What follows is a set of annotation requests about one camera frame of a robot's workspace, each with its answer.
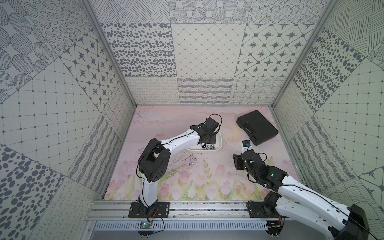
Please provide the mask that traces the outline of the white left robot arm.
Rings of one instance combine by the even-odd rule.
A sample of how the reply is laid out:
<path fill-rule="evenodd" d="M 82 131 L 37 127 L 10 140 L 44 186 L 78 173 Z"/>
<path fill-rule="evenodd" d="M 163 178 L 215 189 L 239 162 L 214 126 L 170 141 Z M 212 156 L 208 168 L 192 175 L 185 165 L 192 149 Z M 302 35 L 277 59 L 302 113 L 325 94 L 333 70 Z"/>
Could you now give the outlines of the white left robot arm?
<path fill-rule="evenodd" d="M 218 123 L 209 116 L 203 123 L 190 126 L 186 132 L 175 137 L 151 139 L 138 159 L 136 174 L 142 179 L 138 202 L 146 208 L 154 206 L 158 201 L 158 181 L 166 173 L 171 155 L 193 146 L 215 144 L 222 123 L 222 120 Z"/>

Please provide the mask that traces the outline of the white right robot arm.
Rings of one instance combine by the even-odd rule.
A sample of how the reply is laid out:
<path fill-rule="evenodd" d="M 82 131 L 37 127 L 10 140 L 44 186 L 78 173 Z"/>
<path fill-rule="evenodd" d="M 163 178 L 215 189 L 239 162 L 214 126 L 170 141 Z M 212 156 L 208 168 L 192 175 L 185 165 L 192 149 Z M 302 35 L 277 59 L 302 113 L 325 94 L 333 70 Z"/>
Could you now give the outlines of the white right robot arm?
<path fill-rule="evenodd" d="M 233 155 L 238 171 L 246 171 L 248 180 L 268 189 L 261 203 L 246 203 L 251 218 L 288 217 L 334 240 L 367 240 L 370 228 L 365 211 L 353 204 L 333 201 L 301 184 L 276 166 L 266 165 L 260 154 L 247 150 Z"/>

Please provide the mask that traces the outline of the aluminium mounting rail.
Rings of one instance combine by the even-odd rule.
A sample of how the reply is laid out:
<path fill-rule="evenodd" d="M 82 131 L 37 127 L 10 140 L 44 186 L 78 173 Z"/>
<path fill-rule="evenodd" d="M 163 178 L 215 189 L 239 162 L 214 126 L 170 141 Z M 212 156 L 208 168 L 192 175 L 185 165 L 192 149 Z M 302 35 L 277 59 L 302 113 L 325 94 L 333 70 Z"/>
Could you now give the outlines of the aluminium mounting rail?
<path fill-rule="evenodd" d="M 149 210 L 137 201 L 94 201 L 85 219 L 140 220 L 279 220 L 277 212 L 266 210 L 262 201 L 169 201 Z"/>

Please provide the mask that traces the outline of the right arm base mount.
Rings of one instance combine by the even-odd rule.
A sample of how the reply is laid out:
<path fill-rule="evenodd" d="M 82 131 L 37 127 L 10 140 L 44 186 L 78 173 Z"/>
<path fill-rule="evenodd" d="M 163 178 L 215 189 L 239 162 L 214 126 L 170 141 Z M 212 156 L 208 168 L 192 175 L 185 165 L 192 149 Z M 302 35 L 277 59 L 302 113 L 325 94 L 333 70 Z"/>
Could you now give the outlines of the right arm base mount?
<path fill-rule="evenodd" d="M 275 192 L 269 192 L 262 202 L 247 201 L 246 208 L 250 218 L 285 218 L 277 212 L 277 201 L 282 196 Z"/>

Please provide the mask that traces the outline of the white plastic storage box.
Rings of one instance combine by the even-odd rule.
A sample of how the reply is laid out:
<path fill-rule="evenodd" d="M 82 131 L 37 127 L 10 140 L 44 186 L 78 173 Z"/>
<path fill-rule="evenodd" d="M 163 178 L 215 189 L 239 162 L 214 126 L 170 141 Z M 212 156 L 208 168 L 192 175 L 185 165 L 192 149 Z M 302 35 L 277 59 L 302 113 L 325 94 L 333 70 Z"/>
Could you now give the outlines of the white plastic storage box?
<path fill-rule="evenodd" d="M 223 141 L 222 141 L 222 134 L 219 132 L 217 135 L 216 135 L 216 142 L 215 144 L 211 144 L 211 145 L 215 145 L 215 149 L 214 150 L 204 150 L 202 149 L 201 147 L 202 144 L 200 145 L 195 145 L 195 146 L 192 146 L 190 148 L 186 148 L 187 152 L 189 153 L 201 153 L 201 154 L 209 154 L 209 153 L 216 153 L 218 152 L 222 146 L 223 146 Z"/>

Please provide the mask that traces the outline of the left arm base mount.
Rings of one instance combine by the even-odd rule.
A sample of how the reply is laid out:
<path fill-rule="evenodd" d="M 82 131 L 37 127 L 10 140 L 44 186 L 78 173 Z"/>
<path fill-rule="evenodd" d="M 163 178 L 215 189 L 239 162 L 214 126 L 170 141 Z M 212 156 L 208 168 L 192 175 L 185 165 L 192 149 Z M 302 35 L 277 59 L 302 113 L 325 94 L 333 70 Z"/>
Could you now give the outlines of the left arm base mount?
<path fill-rule="evenodd" d="M 156 201 L 153 205 L 147 207 L 140 199 L 138 199 L 131 204 L 128 217 L 130 219 L 168 218 L 169 211 L 170 202 Z"/>

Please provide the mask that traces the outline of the black plastic tool case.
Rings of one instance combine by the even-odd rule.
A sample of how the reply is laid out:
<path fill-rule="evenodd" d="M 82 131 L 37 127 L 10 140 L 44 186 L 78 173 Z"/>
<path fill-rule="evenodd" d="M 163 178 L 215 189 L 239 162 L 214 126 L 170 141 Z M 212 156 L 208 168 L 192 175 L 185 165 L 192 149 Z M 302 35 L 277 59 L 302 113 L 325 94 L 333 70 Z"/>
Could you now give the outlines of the black plastic tool case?
<path fill-rule="evenodd" d="M 245 131 L 255 146 L 271 140 L 279 133 L 278 129 L 258 110 L 238 117 L 236 123 Z"/>

